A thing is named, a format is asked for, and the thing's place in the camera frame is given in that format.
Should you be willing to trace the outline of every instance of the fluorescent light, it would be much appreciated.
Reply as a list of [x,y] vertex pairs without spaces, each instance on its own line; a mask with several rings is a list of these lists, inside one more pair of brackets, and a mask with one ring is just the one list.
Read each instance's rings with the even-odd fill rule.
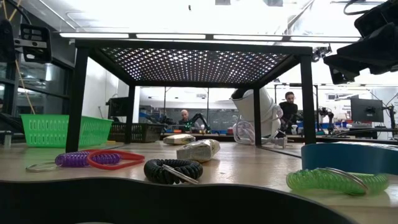
[[114,33],[60,33],[61,37],[66,38],[129,38],[129,34],[114,34]]
[[359,41],[359,37],[291,37],[291,42],[307,41],[307,42],[344,42],[354,43]]
[[265,41],[279,41],[281,36],[273,35],[214,35],[216,40],[265,40]]
[[136,34],[140,39],[206,39],[205,34]]

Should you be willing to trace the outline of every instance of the ceiling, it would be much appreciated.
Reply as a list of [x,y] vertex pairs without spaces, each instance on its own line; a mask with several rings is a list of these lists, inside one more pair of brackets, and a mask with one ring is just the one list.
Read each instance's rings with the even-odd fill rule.
[[[165,32],[207,34],[283,34],[303,9],[296,33],[358,36],[355,16],[331,0],[22,0],[22,6],[62,32]],[[351,6],[350,11],[373,6]]]

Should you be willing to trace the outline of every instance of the plastic bag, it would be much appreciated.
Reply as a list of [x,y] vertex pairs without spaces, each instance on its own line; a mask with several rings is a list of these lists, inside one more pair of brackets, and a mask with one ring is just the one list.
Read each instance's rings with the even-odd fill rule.
[[181,145],[181,144],[188,144],[194,142],[195,140],[196,138],[190,134],[176,134],[163,138],[163,143]]
[[220,143],[213,139],[204,139],[187,144],[177,150],[177,159],[198,162],[209,161],[220,150]]

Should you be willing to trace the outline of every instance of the black cable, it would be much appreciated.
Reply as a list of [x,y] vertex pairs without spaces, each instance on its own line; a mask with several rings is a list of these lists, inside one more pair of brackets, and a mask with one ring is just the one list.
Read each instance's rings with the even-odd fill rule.
[[176,171],[193,179],[199,178],[203,173],[203,167],[199,162],[180,159],[151,159],[144,166],[144,173],[148,180],[159,184],[179,184],[180,182],[185,182],[183,179],[166,171],[162,167],[163,164],[173,167]]
[[347,12],[348,6],[354,4],[357,1],[358,0],[351,0],[349,3],[347,3],[347,5],[344,7],[344,10],[343,10],[344,14],[346,14],[347,16],[353,16],[353,15],[360,15],[360,14],[369,12],[369,10],[363,10],[363,11],[358,11],[358,12]]
[[12,5],[14,9],[17,9],[17,11],[23,16],[23,18],[25,19],[25,21],[29,24],[32,25],[32,22],[30,21],[30,19],[27,17],[27,15],[22,11],[22,9],[20,9],[20,7],[18,7],[14,1],[12,0],[5,0],[6,2],[8,2],[8,4]]
[[347,131],[344,133],[338,133],[334,136],[344,136],[347,134],[355,134],[355,133],[366,133],[366,132],[397,132],[398,129],[387,129],[387,128],[372,128],[372,129],[364,129],[364,130],[355,130],[355,131]]

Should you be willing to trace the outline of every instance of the green plastic basket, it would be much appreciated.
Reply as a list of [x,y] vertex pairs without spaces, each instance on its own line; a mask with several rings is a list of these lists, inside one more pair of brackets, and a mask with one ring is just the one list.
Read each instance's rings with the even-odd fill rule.
[[[69,115],[22,114],[28,146],[65,147]],[[79,146],[95,146],[107,141],[112,120],[81,117]]]

